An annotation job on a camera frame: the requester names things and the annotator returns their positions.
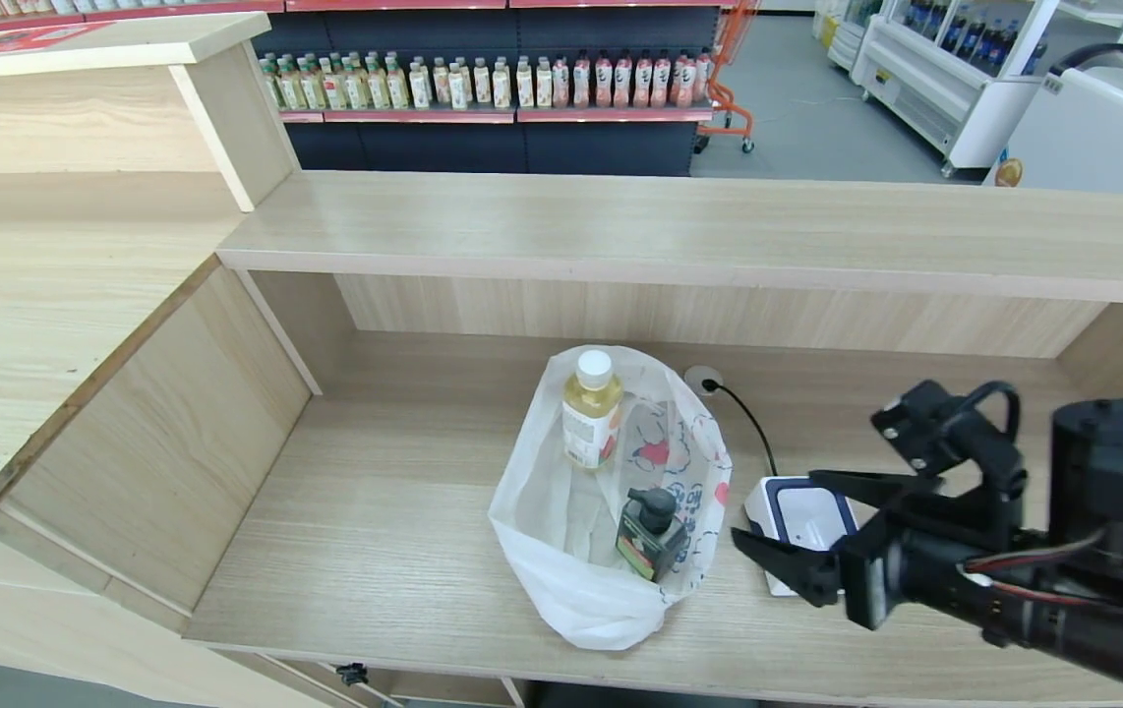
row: bottle label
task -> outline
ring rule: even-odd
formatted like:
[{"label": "bottle label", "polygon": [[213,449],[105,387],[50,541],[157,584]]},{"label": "bottle label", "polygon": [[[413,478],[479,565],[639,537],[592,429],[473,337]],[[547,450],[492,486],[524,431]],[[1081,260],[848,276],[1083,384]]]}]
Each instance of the bottle label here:
[{"label": "bottle label", "polygon": [[619,443],[621,406],[601,418],[584,416],[569,403],[562,405],[562,436],[566,441],[566,457],[586,470],[602,465]]}]

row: red shelf edge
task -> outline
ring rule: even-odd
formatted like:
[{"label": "red shelf edge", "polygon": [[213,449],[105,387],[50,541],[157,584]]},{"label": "red shelf edge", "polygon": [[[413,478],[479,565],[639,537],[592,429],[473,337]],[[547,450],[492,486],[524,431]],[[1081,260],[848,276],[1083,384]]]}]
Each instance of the red shelf edge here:
[{"label": "red shelf edge", "polygon": [[520,124],[645,124],[709,121],[714,109],[709,106],[692,108],[522,108],[518,110]]}]

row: plastic bag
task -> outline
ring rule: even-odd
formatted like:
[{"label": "plastic bag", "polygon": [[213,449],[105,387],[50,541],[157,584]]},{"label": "plastic bag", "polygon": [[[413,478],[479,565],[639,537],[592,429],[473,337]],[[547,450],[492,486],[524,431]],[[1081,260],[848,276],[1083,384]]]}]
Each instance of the plastic bag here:
[{"label": "plastic bag", "polygon": [[[714,561],[731,457],[719,426],[659,360],[597,346],[623,382],[619,446],[606,470],[573,470],[562,444],[562,391],[579,354],[549,358],[486,516],[540,618],[581,650],[627,650],[659,630]],[[675,494],[688,542],[660,583],[615,551],[628,489]]]}]

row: gray floor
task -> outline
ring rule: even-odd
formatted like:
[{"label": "gray floor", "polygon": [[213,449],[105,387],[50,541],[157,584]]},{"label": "gray floor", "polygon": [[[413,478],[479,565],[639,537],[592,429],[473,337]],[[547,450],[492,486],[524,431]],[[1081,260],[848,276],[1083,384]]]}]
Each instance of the gray floor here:
[{"label": "gray floor", "polygon": [[[754,22],[720,81],[755,114],[756,149],[746,155],[739,136],[714,136],[692,157],[693,176],[947,181],[939,152],[875,100],[858,99],[862,90],[811,36],[811,18]],[[984,175],[968,171],[951,181],[979,183]]]}]

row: bottle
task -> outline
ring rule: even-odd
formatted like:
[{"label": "bottle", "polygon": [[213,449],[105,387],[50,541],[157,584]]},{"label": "bottle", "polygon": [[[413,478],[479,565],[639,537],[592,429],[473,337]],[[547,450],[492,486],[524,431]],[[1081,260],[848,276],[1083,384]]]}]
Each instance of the bottle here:
[{"label": "bottle", "polygon": [[462,71],[462,64],[448,64],[448,90],[453,93],[454,111],[471,108],[471,102],[466,100],[466,74]]},{"label": "bottle", "polygon": [[557,63],[553,64],[553,107],[566,108],[570,105],[570,67],[566,64],[566,57],[557,55]]},{"label": "bottle", "polygon": [[692,58],[684,60],[684,67],[679,71],[679,89],[676,90],[675,105],[679,108],[692,106],[692,87],[697,82],[697,64]]},{"label": "bottle", "polygon": [[587,108],[592,100],[592,62],[588,51],[579,49],[579,57],[574,61],[574,107]]},{"label": "bottle", "polygon": [[971,54],[976,52],[977,44],[980,42],[980,36],[985,34],[985,10],[983,10],[977,18],[971,21],[968,26],[968,31],[962,36],[961,43],[959,43],[959,49],[956,52],[956,57],[961,60],[967,60],[971,57]]},{"label": "bottle", "polygon": [[610,354],[587,350],[562,393],[562,437],[575,469],[597,471],[619,443],[623,382],[614,375]]},{"label": "bottle", "polygon": [[648,107],[648,92],[652,81],[652,61],[648,58],[648,49],[641,52],[641,58],[637,62],[637,93],[632,94],[632,106],[637,108]]},{"label": "bottle", "polygon": [[338,64],[329,63],[329,58],[321,57],[321,88],[327,94],[327,105],[331,111],[345,111],[347,109],[347,94],[343,89],[343,76],[338,74],[338,69],[343,67],[343,62]]},{"label": "bottle", "polygon": [[531,66],[526,57],[518,58],[518,107],[535,107],[535,87],[531,85]]},{"label": "bottle", "polygon": [[602,49],[597,55],[597,108],[608,108],[613,102],[613,81],[614,66],[610,63],[610,54]]},{"label": "bottle", "polygon": [[435,102],[450,107],[453,105],[453,90],[448,85],[448,65],[444,63],[444,57],[435,58]]},{"label": "bottle", "polygon": [[423,111],[431,107],[431,93],[426,90],[426,72],[421,62],[409,63],[408,83],[413,87],[413,108]]},{"label": "bottle", "polygon": [[959,37],[968,26],[968,6],[959,4],[959,11],[951,19],[951,26],[947,28],[947,35],[942,37],[942,48],[953,54],[959,46]]},{"label": "bottle", "polygon": [[386,73],[377,66],[377,55],[365,54],[365,72],[368,74],[368,99],[377,111],[392,107],[391,93],[386,89]]},{"label": "bottle", "polygon": [[386,96],[392,100],[392,108],[396,111],[407,111],[408,100],[408,76],[400,71],[400,64],[395,63],[395,57],[386,57]]},{"label": "bottle", "polygon": [[619,520],[619,553],[639,578],[659,582],[675,568],[688,529],[675,517],[675,494],[659,487],[629,489]]},{"label": "bottle", "polygon": [[535,67],[535,103],[539,108],[553,108],[553,69],[548,57],[540,57]]},{"label": "bottle", "polygon": [[[462,71],[462,78],[464,79],[463,85],[464,90],[466,91],[466,105],[468,106],[469,103],[473,102],[473,99],[475,99],[475,84],[473,84],[473,81],[471,81],[471,67],[466,66],[465,57],[457,57],[457,67],[459,69],[459,71]],[[449,84],[453,83],[451,66],[448,67],[448,83]]]},{"label": "bottle", "polygon": [[1029,62],[1024,63],[1024,71],[1021,75],[1033,75],[1033,72],[1038,69],[1039,60],[1042,60],[1043,55],[1047,54],[1047,33],[1042,33],[1042,39],[1038,40],[1038,44],[1033,46],[1033,54],[1030,54]]},{"label": "bottle", "polygon": [[282,90],[282,99],[286,102],[287,111],[302,111],[309,107],[304,102],[304,90],[300,89],[300,74],[295,71],[295,64],[291,63],[290,54],[282,54],[277,63],[277,87]]},{"label": "bottle", "polygon": [[475,100],[485,106],[491,103],[491,72],[484,58],[475,58]]},{"label": "bottle", "polygon": [[353,111],[364,111],[368,108],[368,74],[359,65],[359,54],[355,52],[343,58],[343,87],[347,92],[347,106]]},{"label": "bottle", "polygon": [[426,82],[426,105],[429,107],[430,103],[435,103],[435,84],[431,83],[431,67],[430,64],[426,63],[426,58],[413,57],[413,62],[417,63],[419,67],[422,67],[422,81]]},{"label": "bottle", "polygon": [[511,108],[513,105],[511,94],[509,67],[504,65],[503,58],[499,58],[495,61],[494,71],[491,72],[491,105],[495,108]]},{"label": "bottle", "polygon": [[279,111],[286,109],[286,99],[282,97],[282,89],[277,85],[277,67],[268,58],[259,60],[259,73],[264,76],[265,89],[273,96],[273,102],[277,103]]},{"label": "bottle", "polygon": [[652,90],[650,98],[648,98],[651,107],[666,107],[666,99],[669,94],[669,81],[670,57],[666,53],[666,49],[661,49],[661,54],[657,55],[657,62],[652,63]]},{"label": "bottle", "polygon": [[632,102],[632,53],[623,49],[614,64],[614,108],[626,108]]},{"label": "bottle", "polygon": [[710,103],[710,76],[714,75],[714,61],[710,57],[709,46],[702,46],[697,55],[697,80],[692,82],[692,94],[695,102]]}]

